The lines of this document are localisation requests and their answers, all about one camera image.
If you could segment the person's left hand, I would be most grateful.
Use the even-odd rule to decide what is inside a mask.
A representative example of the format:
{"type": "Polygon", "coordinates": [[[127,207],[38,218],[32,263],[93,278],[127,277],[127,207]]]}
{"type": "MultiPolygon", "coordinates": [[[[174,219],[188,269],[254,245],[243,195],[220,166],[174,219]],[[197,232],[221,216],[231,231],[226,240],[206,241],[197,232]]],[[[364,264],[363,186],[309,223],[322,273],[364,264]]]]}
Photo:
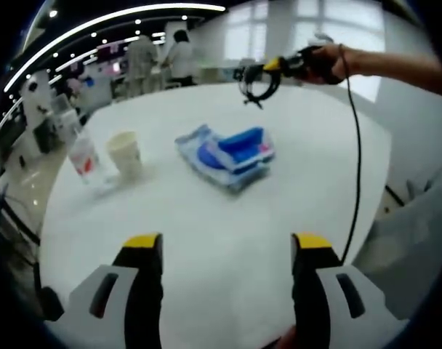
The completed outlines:
{"type": "Polygon", "coordinates": [[[277,340],[272,341],[264,349],[296,349],[297,348],[297,330],[296,326],[291,326],[277,340]]]}

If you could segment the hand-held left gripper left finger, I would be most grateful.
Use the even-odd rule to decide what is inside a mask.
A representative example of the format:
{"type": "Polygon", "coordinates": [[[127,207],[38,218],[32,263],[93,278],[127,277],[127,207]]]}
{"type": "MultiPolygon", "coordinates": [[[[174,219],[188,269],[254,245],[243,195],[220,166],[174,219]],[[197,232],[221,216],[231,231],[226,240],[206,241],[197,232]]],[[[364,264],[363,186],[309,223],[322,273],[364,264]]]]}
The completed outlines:
{"type": "Polygon", "coordinates": [[[134,236],[72,292],[69,348],[160,348],[163,236],[134,236]]]}

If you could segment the person's right hand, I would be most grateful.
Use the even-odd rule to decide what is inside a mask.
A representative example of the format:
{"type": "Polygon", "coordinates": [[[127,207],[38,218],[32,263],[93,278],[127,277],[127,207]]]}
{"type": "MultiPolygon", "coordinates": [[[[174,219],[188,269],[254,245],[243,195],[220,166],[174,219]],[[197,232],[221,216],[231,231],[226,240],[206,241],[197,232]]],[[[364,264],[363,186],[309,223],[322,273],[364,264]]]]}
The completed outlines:
{"type": "Polygon", "coordinates": [[[345,46],[325,44],[309,47],[310,65],[306,81],[311,84],[338,85],[348,78],[345,46]]]}

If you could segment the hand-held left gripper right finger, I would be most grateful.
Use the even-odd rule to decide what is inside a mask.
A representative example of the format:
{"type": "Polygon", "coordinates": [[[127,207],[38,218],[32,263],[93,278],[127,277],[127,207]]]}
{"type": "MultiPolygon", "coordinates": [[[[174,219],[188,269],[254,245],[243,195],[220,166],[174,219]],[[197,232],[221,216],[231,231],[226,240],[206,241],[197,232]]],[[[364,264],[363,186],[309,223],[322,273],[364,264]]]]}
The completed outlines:
{"type": "Polygon", "coordinates": [[[294,233],[291,245],[299,348],[384,348],[404,329],[384,293],[357,268],[341,265],[324,237],[294,233]]]}

